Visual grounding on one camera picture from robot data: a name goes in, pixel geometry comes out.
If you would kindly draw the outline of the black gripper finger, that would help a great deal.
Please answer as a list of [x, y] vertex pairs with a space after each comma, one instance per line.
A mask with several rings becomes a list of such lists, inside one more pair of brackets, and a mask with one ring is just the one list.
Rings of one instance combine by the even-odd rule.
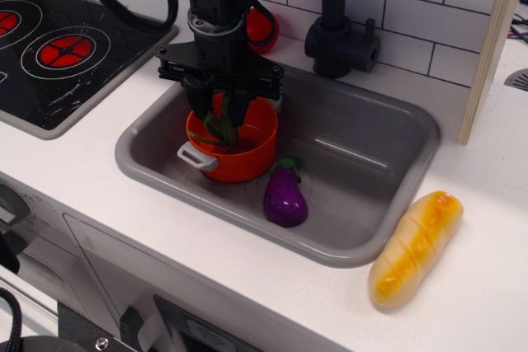
[[249, 91], [238, 90], [228, 94], [228, 114], [233, 128], [240, 127], [245, 120], [248, 107], [252, 100]]
[[213, 87], [195, 77], [185, 77], [183, 87], [186, 99], [199, 120], [204, 120], [212, 109]]

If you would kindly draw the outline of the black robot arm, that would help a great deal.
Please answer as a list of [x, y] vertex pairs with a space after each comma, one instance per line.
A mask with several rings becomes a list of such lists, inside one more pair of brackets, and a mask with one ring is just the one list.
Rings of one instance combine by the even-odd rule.
[[260, 6], [259, 0], [190, 0], [187, 23], [194, 40], [156, 50], [160, 77], [185, 88], [199, 119], [212, 110], [216, 91], [229, 98], [233, 127], [243, 124], [251, 101], [279, 99], [284, 69], [258, 54], [248, 38], [247, 15]]

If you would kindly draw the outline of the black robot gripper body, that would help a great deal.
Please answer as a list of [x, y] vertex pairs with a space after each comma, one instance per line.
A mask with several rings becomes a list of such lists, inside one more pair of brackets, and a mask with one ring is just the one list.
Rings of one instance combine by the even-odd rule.
[[248, 92], [251, 98], [280, 97], [284, 68], [251, 49], [242, 27], [224, 35], [192, 33], [192, 41], [155, 49], [161, 78], [181, 81], [187, 73], [218, 89]]

